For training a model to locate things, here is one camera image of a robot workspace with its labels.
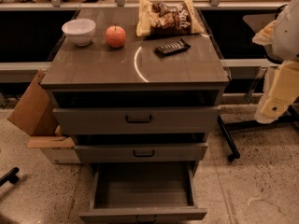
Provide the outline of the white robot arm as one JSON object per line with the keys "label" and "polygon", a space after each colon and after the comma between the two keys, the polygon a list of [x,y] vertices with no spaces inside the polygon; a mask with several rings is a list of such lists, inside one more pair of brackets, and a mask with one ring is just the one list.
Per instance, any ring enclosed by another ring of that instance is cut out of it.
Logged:
{"label": "white robot arm", "polygon": [[299,0],[291,0],[252,42],[269,45],[272,54],[282,61],[255,113],[257,122],[268,124],[281,117],[299,97]]}

